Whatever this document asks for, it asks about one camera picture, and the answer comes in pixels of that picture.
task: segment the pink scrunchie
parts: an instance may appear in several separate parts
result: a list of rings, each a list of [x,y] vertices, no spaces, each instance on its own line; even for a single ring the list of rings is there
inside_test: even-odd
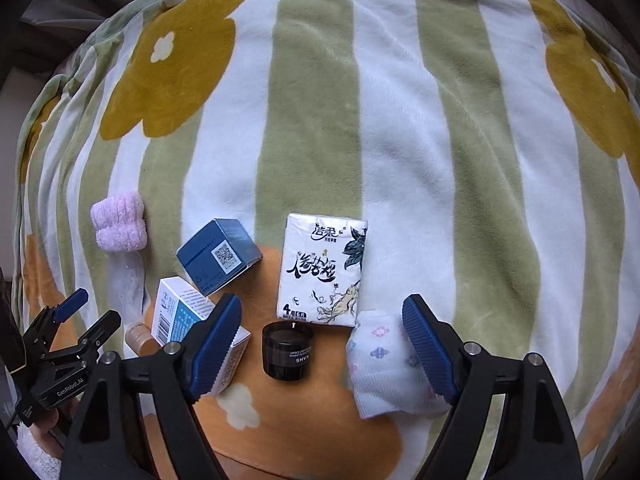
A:
[[[91,208],[95,241],[108,253],[139,251],[146,246],[145,205],[135,191],[110,196]]]

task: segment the yellow flower pattern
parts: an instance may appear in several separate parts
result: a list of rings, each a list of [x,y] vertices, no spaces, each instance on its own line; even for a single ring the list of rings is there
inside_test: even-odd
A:
[[[119,139],[142,121],[147,137],[163,137],[191,117],[225,73],[236,40],[228,15],[244,1],[185,0],[154,18],[113,89],[100,136]]]
[[[528,1],[553,40],[546,48],[546,67],[564,104],[603,152],[626,156],[640,186],[640,122],[617,67],[590,45],[556,0]]]

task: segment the black cosmetic jar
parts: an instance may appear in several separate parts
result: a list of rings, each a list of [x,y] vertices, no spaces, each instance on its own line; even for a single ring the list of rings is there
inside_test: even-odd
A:
[[[279,381],[297,381],[308,374],[314,332],[306,324],[276,321],[262,329],[262,367]]]

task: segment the barcode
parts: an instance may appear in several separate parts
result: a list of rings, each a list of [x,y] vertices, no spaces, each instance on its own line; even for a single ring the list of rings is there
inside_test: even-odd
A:
[[[225,274],[231,272],[241,263],[240,259],[236,256],[236,253],[226,240],[213,249],[211,254],[213,254],[213,257],[220,264],[222,270],[225,271]]]
[[[169,339],[169,322],[160,314],[158,317],[158,342],[164,346]]]

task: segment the hand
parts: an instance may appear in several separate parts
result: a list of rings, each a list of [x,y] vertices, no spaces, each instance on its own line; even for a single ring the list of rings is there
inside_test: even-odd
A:
[[[73,397],[72,399],[62,404],[59,409],[61,409],[62,412],[65,413],[65,415],[67,415],[69,418],[72,418],[76,413],[78,404],[78,399]],[[29,430],[33,435],[33,439],[44,451],[55,458],[62,458],[62,448],[60,447],[60,444],[58,444],[56,440],[49,434],[49,430],[58,423],[58,418],[60,418],[60,413],[58,412],[58,410],[52,410],[51,412],[47,413],[46,417],[42,418],[38,422],[34,422],[33,424],[31,424]]]

